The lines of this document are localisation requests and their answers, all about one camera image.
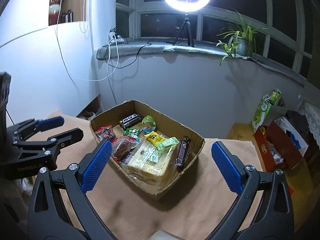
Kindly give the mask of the red cardboard box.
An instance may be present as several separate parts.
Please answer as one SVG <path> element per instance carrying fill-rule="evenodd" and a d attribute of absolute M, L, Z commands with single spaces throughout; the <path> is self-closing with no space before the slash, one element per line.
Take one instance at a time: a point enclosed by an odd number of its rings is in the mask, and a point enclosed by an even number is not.
<path fill-rule="evenodd" d="M 309 146 L 284 116 L 271 121 L 268 126 L 259 126 L 254 138 L 267 172 L 295 168 Z"/>

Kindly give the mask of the packaged sliced bread loaf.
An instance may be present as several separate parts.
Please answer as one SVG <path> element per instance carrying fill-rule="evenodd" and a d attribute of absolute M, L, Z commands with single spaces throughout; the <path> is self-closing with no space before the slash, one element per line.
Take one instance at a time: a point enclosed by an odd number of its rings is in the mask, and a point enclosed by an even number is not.
<path fill-rule="evenodd" d="M 125 160 L 127 174 L 151 185 L 164 185 L 176 173 L 174 159 L 177 146 L 159 150 L 147 139 L 143 139 Z"/>

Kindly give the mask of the open cardboard box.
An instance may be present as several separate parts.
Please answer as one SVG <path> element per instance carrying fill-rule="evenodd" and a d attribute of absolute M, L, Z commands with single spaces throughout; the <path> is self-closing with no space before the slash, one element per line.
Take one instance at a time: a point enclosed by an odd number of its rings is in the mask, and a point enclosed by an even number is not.
<path fill-rule="evenodd" d="M 100 142 L 101 138 L 95 132 L 107 125 L 111 125 L 116 137 L 122 137 L 124 129 L 120 123 L 134 114 L 139 114 L 142 117 L 151 116 L 156 123 L 155 132 L 164 139 L 173 137 L 179 141 L 184 137 L 190 139 L 188 155 L 182 168 L 175 165 L 179 145 L 158 150 L 145 137 L 145 132 L 140 132 L 138 145 L 125 158 L 119 160 L 112 156 L 112 164 L 123 176 L 151 198 L 159 199 L 177 183 L 197 160 L 205 141 L 199 133 L 191 128 L 137 100 L 126 101 L 93 118 L 89 125 L 96 141 Z"/>

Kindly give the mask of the Snickers chocolate bar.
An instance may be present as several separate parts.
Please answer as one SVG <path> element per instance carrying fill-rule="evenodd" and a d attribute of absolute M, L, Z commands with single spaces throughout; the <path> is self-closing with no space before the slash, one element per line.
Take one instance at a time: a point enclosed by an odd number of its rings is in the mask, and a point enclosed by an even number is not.
<path fill-rule="evenodd" d="M 119 125 L 123 130 L 126 130 L 127 128 L 130 128 L 137 123 L 141 122 L 142 116 L 140 114 L 133 114 L 131 116 L 128 116 L 122 120 L 120 120 Z"/>

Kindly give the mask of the dark chocolate bar wrapper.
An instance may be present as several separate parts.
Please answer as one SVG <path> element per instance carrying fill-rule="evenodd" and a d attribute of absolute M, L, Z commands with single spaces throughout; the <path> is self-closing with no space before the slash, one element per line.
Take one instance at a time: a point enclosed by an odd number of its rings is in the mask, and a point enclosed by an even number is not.
<path fill-rule="evenodd" d="M 185 135 L 182 138 L 175 160 L 175 166 L 178 172 L 182 172 L 186 166 L 189 155 L 190 142 L 191 139 L 188 136 Z"/>

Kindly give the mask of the white power strip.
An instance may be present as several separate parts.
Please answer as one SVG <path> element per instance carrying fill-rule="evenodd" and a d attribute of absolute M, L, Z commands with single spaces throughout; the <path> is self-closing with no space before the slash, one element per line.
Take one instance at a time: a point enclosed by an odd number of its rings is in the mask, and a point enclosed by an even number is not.
<path fill-rule="evenodd" d="M 110 38 L 110 44 L 125 42 L 124 38 L 114 31 L 109 33 L 109 38 Z"/>

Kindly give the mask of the white lace cloth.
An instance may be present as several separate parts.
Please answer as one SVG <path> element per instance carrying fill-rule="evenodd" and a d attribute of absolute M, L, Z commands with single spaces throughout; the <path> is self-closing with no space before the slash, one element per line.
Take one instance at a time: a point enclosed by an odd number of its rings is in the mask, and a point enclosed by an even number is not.
<path fill-rule="evenodd" d="M 317 145 L 320 146 L 320 119 L 319 107 L 303 101 L 298 107 L 298 113 L 306 117 L 309 129 Z"/>

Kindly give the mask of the green tissue box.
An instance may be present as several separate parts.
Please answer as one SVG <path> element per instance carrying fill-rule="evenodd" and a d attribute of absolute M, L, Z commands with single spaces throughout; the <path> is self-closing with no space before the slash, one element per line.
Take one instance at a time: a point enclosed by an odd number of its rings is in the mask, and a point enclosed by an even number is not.
<path fill-rule="evenodd" d="M 279 89 L 274 89 L 270 94 L 265 94 L 259 103 L 257 110 L 253 116 L 253 119 L 250 123 L 253 132 L 263 124 L 263 121 L 267 117 L 271 106 L 277 106 L 281 98 L 281 91 Z"/>

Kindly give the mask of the black tripod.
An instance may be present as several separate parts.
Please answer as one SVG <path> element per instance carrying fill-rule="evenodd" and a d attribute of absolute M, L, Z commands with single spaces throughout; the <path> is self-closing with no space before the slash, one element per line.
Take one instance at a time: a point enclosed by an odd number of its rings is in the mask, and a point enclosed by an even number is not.
<path fill-rule="evenodd" d="M 181 41 L 183 38 L 187 39 L 188 46 L 193 47 L 193 48 L 195 47 L 193 36 L 192 36 L 192 31 L 191 31 L 191 22 L 190 22 L 190 18 L 188 17 L 188 15 L 184 18 L 184 21 L 182 23 L 180 31 L 176 35 L 172 44 L 177 45 L 179 43 L 179 41 Z"/>

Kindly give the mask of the grey windowsill cloth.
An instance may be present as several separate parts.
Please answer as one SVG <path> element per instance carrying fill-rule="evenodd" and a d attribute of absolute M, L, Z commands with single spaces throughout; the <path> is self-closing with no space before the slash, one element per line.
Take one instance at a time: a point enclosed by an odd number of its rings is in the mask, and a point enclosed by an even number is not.
<path fill-rule="evenodd" d="M 116 59 L 117 57 L 129 57 L 137 55 L 160 55 L 163 53 L 186 54 L 193 56 L 213 56 L 222 58 L 226 55 L 223 49 L 218 48 L 215 44 L 197 43 L 195 47 L 189 47 L 186 44 L 179 44 L 174 46 L 165 41 L 146 41 L 146 40 L 130 40 L 128 43 L 121 43 L 119 45 L 112 44 L 111 46 L 105 45 L 96 50 L 95 57 L 98 61 L 105 61 L 108 57 Z M 266 58 L 257 57 L 244 57 L 236 55 L 234 59 L 242 59 L 249 62 L 254 62 L 259 67 L 269 70 L 271 72 L 282 75 L 295 83 L 300 84 L 302 87 L 306 83 L 306 78 L 300 74 L 295 73 L 292 69 L 268 60 Z"/>

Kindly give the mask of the red dried fruit packet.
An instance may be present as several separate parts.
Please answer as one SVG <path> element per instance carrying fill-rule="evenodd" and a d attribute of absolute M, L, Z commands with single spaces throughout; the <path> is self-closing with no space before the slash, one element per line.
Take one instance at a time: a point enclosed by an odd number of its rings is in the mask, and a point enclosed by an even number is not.
<path fill-rule="evenodd" d="M 112 142 L 112 158 L 118 163 L 137 146 L 137 140 L 127 135 L 118 137 Z"/>

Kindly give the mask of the yellow candy packet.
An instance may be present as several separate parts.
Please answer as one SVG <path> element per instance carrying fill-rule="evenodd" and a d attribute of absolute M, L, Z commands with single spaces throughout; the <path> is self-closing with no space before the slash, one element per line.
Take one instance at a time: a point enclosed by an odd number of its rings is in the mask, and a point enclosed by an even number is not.
<path fill-rule="evenodd" d="M 146 137 L 146 139 L 151 142 L 155 147 L 158 146 L 158 144 L 160 142 L 163 142 L 165 139 L 163 137 L 161 137 L 157 132 L 152 131 L 146 135 L 144 135 L 144 137 Z"/>

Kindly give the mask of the red clear snack bag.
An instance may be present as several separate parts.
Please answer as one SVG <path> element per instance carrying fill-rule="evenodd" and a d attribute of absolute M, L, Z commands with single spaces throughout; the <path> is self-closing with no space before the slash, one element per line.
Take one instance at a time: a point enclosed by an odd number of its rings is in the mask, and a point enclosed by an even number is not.
<path fill-rule="evenodd" d="M 106 139 L 110 142 L 113 142 L 116 139 L 116 134 L 114 133 L 112 125 L 110 124 L 100 127 L 99 129 L 96 129 L 94 132 L 100 141 Z"/>

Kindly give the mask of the green egg jelly cup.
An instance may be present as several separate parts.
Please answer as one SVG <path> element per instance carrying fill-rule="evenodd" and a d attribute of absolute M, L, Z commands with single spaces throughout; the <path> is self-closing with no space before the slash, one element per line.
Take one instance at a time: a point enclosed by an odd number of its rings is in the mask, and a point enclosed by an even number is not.
<path fill-rule="evenodd" d="M 144 133 L 148 134 L 151 133 L 156 129 L 156 122 L 154 118 L 150 115 L 146 115 L 142 119 L 142 130 Z"/>

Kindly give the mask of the light green candy packet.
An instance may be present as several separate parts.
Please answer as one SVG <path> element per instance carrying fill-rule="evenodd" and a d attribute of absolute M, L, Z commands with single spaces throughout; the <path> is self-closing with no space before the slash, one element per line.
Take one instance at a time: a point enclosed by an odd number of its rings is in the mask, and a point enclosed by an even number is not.
<path fill-rule="evenodd" d="M 160 141 L 157 143 L 157 148 L 159 150 L 163 150 L 165 148 L 171 147 L 171 146 L 175 146 L 177 144 L 179 144 L 180 141 L 176 138 L 176 137 L 170 137 L 168 139 L 164 139 L 163 141 Z"/>

